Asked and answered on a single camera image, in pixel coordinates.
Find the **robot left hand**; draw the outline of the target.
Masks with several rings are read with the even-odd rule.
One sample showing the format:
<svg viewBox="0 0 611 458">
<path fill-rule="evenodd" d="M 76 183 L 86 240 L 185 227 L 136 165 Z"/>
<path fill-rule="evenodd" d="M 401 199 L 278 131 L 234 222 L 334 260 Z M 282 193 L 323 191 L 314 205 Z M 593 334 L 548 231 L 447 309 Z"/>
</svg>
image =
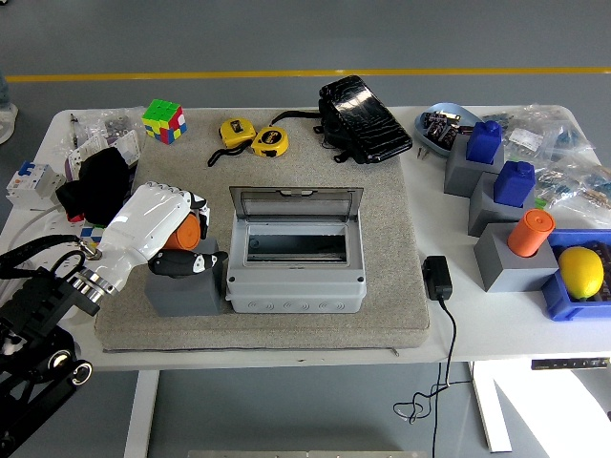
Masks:
<svg viewBox="0 0 611 458">
<path fill-rule="evenodd" d="M 115 294 L 132 270 L 148 265 L 156 274 L 183 278 L 222 264 L 227 254 L 197 253 L 193 248 L 168 248 L 166 243 L 189 217 L 195 219 L 195 242 L 206 238 L 210 211 L 205 198 L 149 181 L 139 186 L 103 232 L 101 258 L 90 264 L 103 291 Z"/>
</svg>

